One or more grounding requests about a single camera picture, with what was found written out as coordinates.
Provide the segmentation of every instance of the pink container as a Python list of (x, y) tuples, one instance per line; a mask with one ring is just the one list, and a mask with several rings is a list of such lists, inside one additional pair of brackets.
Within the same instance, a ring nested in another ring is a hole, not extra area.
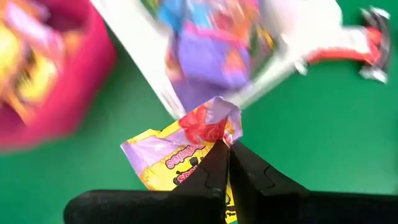
[(89, 0), (40, 2), (53, 15), (49, 21), (52, 27), (63, 30), (78, 26), (85, 30), (85, 38), (31, 125), (26, 126), (13, 110), (0, 109), (0, 151), (71, 134), (116, 61), (104, 22)]

